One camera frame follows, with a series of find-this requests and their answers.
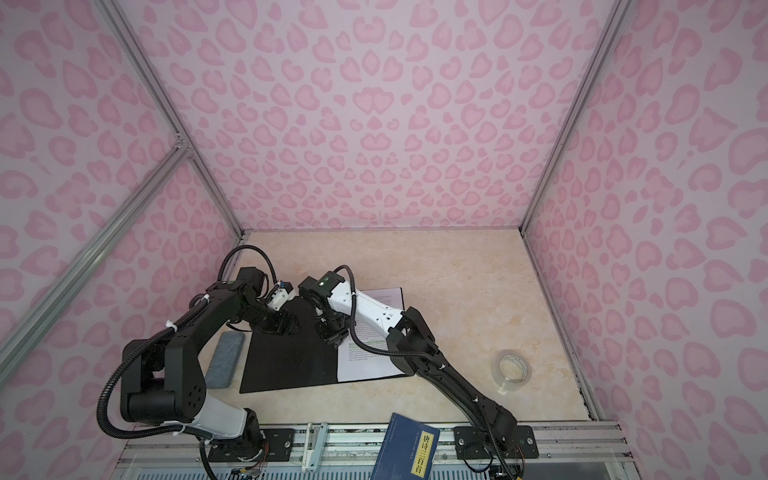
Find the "white black file folder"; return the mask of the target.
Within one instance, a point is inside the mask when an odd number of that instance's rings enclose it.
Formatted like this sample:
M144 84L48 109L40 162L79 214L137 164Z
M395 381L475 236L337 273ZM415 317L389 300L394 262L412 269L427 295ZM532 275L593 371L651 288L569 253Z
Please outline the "white black file folder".
M299 321L297 334L251 334L239 392L259 393L340 384L338 347L326 344L315 331L315 310L305 300L286 304Z

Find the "printed paper sheet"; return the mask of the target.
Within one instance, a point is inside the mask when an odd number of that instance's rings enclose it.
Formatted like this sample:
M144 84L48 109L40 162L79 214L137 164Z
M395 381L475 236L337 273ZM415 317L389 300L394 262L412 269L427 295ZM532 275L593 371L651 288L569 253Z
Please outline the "printed paper sheet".
M365 290L364 293L393 309L404 309L401 287ZM360 320L357 321L356 333L363 343L373 348L385 349L387 347L385 335L379 334L375 329ZM337 380L339 383L402 376L403 373L392 363L389 357L371 354L362 350L354 343L350 336L345 338L338 347Z

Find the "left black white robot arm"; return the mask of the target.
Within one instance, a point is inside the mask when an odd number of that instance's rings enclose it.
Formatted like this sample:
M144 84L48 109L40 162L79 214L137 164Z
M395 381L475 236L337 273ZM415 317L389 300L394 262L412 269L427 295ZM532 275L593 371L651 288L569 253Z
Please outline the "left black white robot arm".
M268 306L268 293L266 273L242 268L233 281L218 280L193 297L161 333L130 342L119 376L122 419L149 425L152 436L193 435L229 460L263 460L268 443L255 412L208 394L199 354L228 322L288 331L288 319Z

